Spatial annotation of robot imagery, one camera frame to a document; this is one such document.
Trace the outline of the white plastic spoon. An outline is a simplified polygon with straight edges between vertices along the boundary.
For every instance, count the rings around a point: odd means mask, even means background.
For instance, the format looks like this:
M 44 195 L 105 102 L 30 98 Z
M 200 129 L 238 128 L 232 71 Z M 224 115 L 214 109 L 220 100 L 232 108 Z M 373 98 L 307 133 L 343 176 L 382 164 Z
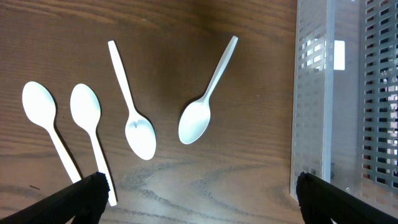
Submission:
M 191 144 L 206 131 L 211 119 L 210 96 L 228 65 L 238 39 L 238 37 L 232 36 L 215 68 L 204 95 L 198 100 L 191 102 L 184 109 L 178 124 L 178 136 L 181 143 Z
M 90 137 L 98 171 L 103 173 L 108 181 L 108 202 L 111 207 L 116 206 L 116 192 L 114 190 L 110 171 L 96 132 L 101 117 L 99 100 L 89 86 L 79 83 L 72 90 L 70 109 L 74 122 L 84 129 Z
M 80 181 L 81 175 L 55 130 L 57 109 L 50 92 L 37 82 L 27 82 L 22 91 L 22 105 L 27 117 L 49 133 L 71 181 L 73 183 Z
M 108 48 L 116 78 L 129 112 L 125 127 L 127 142 L 138 157 L 148 161 L 153 158 L 156 150 L 154 127 L 134 106 L 126 72 L 114 40 L 108 41 Z

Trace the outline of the clear white plastic basket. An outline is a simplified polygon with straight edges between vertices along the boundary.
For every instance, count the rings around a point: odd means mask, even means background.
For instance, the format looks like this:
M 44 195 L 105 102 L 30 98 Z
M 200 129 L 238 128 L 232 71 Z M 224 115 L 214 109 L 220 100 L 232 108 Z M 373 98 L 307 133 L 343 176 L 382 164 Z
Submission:
M 397 0 L 298 0 L 290 195 L 309 172 L 397 216 Z

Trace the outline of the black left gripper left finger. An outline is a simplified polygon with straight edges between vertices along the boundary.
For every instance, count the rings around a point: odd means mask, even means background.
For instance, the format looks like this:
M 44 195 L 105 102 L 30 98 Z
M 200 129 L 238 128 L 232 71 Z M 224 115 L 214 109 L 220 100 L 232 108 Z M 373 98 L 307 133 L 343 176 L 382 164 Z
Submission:
M 1 219 L 1 223 L 98 223 L 105 211 L 109 191 L 106 176 L 95 172 Z

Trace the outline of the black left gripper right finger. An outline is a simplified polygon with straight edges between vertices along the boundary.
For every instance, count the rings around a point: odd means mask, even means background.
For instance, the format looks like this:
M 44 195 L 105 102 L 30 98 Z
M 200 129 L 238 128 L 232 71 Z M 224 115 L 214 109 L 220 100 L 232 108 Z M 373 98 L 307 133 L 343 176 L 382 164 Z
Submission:
M 302 172 L 296 194 L 306 224 L 393 224 L 397 219 L 340 190 L 321 178 Z

